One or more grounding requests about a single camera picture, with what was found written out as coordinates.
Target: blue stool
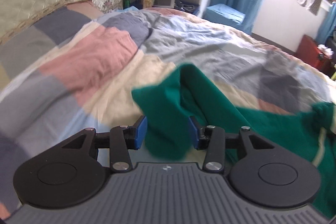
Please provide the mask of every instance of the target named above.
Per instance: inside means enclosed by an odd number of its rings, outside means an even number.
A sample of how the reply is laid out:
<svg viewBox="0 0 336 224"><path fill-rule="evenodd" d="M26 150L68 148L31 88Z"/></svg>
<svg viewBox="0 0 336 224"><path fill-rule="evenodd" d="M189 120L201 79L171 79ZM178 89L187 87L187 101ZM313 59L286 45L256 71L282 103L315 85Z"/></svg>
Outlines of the blue stool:
<svg viewBox="0 0 336 224"><path fill-rule="evenodd" d="M247 34L251 34L262 1L263 0L251 0L246 14L222 3L216 4L206 8L204 19L214 23L232 26Z"/></svg>

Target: gray ribbed platform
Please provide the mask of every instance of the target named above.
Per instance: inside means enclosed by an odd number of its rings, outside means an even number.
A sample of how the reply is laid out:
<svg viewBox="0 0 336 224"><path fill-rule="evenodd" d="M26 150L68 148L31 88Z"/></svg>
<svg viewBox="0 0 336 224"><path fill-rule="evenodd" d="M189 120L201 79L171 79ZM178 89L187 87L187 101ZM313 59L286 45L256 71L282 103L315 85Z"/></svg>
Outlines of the gray ribbed platform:
<svg viewBox="0 0 336 224"><path fill-rule="evenodd" d="M130 173L113 175L99 194L78 206L48 211L24 205L6 220L7 224L327 222L310 205L289 211L251 205L220 175L205 173L195 163L139 163Z"/></svg>

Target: green cloth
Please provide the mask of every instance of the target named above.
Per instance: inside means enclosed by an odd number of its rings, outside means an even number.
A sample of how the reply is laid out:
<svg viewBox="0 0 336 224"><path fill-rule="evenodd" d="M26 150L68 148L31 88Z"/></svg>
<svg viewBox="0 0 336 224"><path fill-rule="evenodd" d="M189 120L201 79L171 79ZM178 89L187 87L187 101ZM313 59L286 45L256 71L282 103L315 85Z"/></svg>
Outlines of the green cloth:
<svg viewBox="0 0 336 224"><path fill-rule="evenodd" d="M155 156L180 160L191 147L188 117L193 115L202 125L222 127L238 133L241 126L312 161L319 147L321 127L330 134L334 104L322 102L310 112L280 115L261 110L235 107L223 93L194 65L178 67L159 85L132 91L133 100L148 118L145 139L147 149ZM335 158L331 143L325 140L325 153L318 170L322 184L314 206L327 217L336 214ZM235 151L228 151L236 160Z"/></svg>

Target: hanging clothes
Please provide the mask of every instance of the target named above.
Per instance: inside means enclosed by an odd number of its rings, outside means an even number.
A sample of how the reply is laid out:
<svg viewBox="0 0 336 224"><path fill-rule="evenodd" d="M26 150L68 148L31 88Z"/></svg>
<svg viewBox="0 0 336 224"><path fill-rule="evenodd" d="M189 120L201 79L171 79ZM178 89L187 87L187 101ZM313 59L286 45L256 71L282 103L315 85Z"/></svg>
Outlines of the hanging clothes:
<svg viewBox="0 0 336 224"><path fill-rule="evenodd" d="M310 11L313 15L317 15L319 13L322 0L296 0L301 6L306 7L308 11Z"/></svg>

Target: black circular pad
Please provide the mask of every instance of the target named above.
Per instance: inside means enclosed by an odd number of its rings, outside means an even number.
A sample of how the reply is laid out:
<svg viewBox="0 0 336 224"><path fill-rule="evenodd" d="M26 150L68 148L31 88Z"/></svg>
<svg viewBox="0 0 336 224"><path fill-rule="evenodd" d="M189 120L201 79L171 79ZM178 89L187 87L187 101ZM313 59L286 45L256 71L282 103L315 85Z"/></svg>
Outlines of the black circular pad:
<svg viewBox="0 0 336 224"><path fill-rule="evenodd" d="M287 185L297 179L296 170L286 164L271 163L259 168L259 177L272 185Z"/></svg>
<svg viewBox="0 0 336 224"><path fill-rule="evenodd" d="M320 187L317 169L281 147L249 151L232 167L229 180L249 201L272 208L312 202Z"/></svg>
<svg viewBox="0 0 336 224"><path fill-rule="evenodd" d="M53 148L22 164L13 178L22 203L66 208L95 195L105 182L104 168L79 149Z"/></svg>
<svg viewBox="0 0 336 224"><path fill-rule="evenodd" d="M37 172L37 177L45 184L61 185L70 182L76 173L77 169L71 164L55 162L43 166Z"/></svg>

